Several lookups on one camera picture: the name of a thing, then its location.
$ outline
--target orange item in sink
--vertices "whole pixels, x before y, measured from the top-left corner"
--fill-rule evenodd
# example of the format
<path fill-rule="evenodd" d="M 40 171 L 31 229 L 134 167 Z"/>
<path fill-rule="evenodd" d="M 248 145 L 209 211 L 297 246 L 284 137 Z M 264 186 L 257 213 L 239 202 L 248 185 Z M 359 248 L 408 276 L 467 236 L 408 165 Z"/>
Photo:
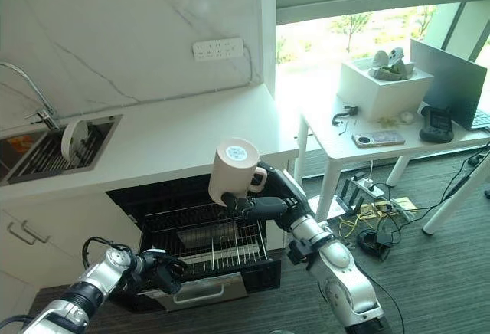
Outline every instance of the orange item in sink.
<path fill-rule="evenodd" d="M 17 136 L 8 139 L 7 142 L 20 154 L 25 154 L 34 144 L 34 139 L 30 136 Z"/>

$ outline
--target keyboard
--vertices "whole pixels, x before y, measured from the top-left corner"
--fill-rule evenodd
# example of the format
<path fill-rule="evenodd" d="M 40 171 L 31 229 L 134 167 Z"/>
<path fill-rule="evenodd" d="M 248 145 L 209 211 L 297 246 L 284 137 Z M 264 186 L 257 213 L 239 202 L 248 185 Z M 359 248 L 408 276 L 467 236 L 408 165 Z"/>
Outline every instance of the keyboard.
<path fill-rule="evenodd" d="M 490 126 L 490 114 L 485 113 L 482 110 L 476 110 L 475 117 L 473 118 L 472 127 L 484 126 Z"/>

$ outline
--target white mug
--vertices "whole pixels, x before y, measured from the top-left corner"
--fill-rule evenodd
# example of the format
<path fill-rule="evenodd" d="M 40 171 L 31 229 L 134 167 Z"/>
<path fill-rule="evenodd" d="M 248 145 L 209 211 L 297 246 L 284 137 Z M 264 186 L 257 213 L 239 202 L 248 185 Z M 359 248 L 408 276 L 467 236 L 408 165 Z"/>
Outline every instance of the white mug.
<path fill-rule="evenodd" d="M 257 167 L 259 152 L 243 139 L 224 140 L 216 149 L 213 172 L 209 181 L 209 195 L 219 205 L 225 192 L 245 198 L 247 192 L 261 192 L 267 180 L 267 171 Z M 253 175 L 262 176 L 259 185 L 252 185 Z"/>

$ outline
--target dishwasher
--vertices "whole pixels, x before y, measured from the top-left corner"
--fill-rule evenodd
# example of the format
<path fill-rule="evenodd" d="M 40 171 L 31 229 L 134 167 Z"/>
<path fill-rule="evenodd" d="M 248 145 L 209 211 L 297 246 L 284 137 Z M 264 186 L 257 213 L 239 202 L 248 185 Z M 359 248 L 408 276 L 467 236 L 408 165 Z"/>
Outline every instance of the dishwasher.
<path fill-rule="evenodd" d="M 266 251 L 263 221 L 233 216 L 212 202 L 210 175 L 107 192 L 142 231 L 139 252 L 161 248 L 188 264 L 175 295 L 147 286 L 122 304 L 133 312 L 187 309 L 280 285 L 281 261 Z"/>

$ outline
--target computer monitor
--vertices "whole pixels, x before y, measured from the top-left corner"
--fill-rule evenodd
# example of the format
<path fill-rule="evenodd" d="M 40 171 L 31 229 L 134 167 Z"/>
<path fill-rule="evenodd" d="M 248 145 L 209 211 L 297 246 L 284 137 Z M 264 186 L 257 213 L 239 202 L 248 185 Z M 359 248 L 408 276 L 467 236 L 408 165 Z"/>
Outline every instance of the computer monitor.
<path fill-rule="evenodd" d="M 415 67 L 434 76 L 423 101 L 448 109 L 453 121 L 471 129 L 487 69 L 413 39 L 410 59 Z"/>

